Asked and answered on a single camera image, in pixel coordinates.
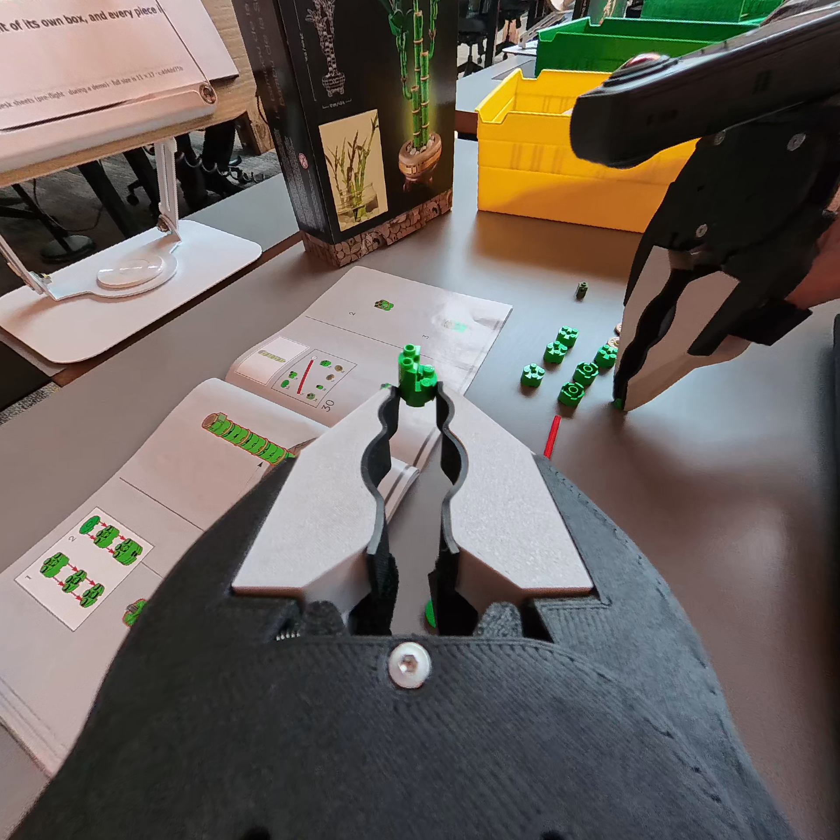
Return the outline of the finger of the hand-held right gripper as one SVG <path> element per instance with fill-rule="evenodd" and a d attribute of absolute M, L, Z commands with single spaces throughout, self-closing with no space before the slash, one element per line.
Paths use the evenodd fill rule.
<path fill-rule="evenodd" d="M 622 331 L 619 337 L 619 350 L 614 369 L 613 383 L 617 386 L 619 374 L 624 369 L 624 361 L 630 343 L 635 338 L 638 321 L 648 303 L 664 288 L 670 275 L 669 252 L 665 248 L 652 248 L 647 262 L 637 279 L 635 288 L 625 305 Z M 637 408 L 661 393 L 668 384 L 678 351 L 676 338 L 664 338 L 647 352 L 643 369 L 634 376 L 628 385 L 623 408 Z"/>
<path fill-rule="evenodd" d="M 650 402 L 693 370 L 730 361 L 749 347 L 747 340 L 727 336 L 709 356 L 688 354 L 689 346 L 737 285 L 734 278 L 720 271 L 688 284 L 677 300 L 675 316 L 664 338 L 654 344 L 642 370 L 631 378 L 624 410 Z"/>

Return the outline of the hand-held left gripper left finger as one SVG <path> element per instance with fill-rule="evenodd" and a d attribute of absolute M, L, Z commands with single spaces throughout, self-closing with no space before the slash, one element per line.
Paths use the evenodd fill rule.
<path fill-rule="evenodd" d="M 237 572 L 239 594 L 331 602 L 357 634 L 388 635 L 396 563 L 385 516 L 400 501 L 389 440 L 400 397 L 381 388 L 297 457 Z"/>

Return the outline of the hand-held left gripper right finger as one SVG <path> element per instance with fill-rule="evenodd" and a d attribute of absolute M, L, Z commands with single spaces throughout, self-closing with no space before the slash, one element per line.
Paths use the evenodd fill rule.
<path fill-rule="evenodd" d="M 472 634 L 495 602 L 591 593 L 547 484 L 550 463 L 446 385 L 437 388 L 436 419 L 452 483 L 429 576 L 438 633 Z"/>

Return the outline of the cluster of green round bricks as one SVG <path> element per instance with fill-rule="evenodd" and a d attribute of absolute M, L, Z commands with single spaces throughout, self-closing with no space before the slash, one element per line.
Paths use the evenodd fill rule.
<path fill-rule="evenodd" d="M 579 337 L 578 329 L 563 326 L 555 339 L 545 346 L 542 362 L 526 364 L 520 374 L 520 385 L 523 388 L 536 388 L 543 382 L 546 374 L 545 365 L 559 366 L 571 351 Z M 561 386 L 558 402 L 561 405 L 576 407 L 583 398 L 586 389 L 602 373 L 611 370 L 616 364 L 618 349 L 604 343 L 595 352 L 591 361 L 578 363 L 571 378 Z"/>

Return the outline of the green toy brick stack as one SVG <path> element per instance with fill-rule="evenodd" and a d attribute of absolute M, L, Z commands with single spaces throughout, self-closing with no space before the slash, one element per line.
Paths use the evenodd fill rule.
<path fill-rule="evenodd" d="M 421 346 L 405 344 L 398 357 L 398 388 L 404 402 L 422 407 L 435 399 L 437 386 L 435 368 L 421 360 Z"/>

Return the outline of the printed task sheet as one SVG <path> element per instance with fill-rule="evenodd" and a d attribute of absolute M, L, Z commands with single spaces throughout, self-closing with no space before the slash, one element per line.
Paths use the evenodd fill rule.
<path fill-rule="evenodd" d="M 10 130 L 238 71 L 200 1 L 1 2 Z"/>

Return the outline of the person's right hand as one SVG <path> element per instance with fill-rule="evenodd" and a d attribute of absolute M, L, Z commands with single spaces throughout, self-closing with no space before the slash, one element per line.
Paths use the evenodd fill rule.
<path fill-rule="evenodd" d="M 799 309 L 812 309 L 839 298 L 840 218 L 818 239 L 812 267 L 786 298 Z"/>

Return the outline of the yellow plastic bin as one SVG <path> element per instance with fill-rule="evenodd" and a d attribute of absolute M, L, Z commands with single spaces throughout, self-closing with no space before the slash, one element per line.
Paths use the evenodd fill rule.
<path fill-rule="evenodd" d="M 692 140 L 628 170 L 582 161 L 571 149 L 575 100 L 606 73 L 515 70 L 478 106 L 478 207 L 643 233 L 693 153 Z"/>

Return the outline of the building instruction booklet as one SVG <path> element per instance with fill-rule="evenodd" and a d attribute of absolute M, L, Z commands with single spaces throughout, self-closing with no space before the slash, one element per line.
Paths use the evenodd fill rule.
<path fill-rule="evenodd" d="M 125 635 L 183 551 L 396 372 L 464 392 L 511 308 L 351 268 L 284 329 L 197 385 L 136 454 L 2 573 L 2 723 L 48 774 L 66 758 Z"/>

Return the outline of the green plastic bin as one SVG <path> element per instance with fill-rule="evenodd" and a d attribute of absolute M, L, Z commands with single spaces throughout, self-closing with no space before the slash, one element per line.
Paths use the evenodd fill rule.
<path fill-rule="evenodd" d="M 581 17 L 539 32 L 535 74 L 542 70 L 611 72 L 644 53 L 681 57 L 748 32 L 781 1 L 645 1 L 640 17 Z"/>

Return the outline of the white document stand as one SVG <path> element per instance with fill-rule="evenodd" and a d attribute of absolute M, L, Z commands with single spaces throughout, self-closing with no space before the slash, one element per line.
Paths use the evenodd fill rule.
<path fill-rule="evenodd" d="M 177 134 L 236 119 L 256 84 L 231 2 L 202 2 L 238 75 L 2 129 L 2 185 L 154 144 L 161 221 L 74 265 L 41 275 L 2 240 L 3 261 L 24 287 L 2 296 L 2 330 L 54 364 L 90 359 L 248 266 L 261 247 L 191 220 L 179 221 Z"/>

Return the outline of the black toy set box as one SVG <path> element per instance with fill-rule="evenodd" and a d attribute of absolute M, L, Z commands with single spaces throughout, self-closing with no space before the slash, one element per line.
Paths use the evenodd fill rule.
<path fill-rule="evenodd" d="M 263 103 L 306 249 L 346 266 L 448 213 L 457 3 L 274 7 Z"/>

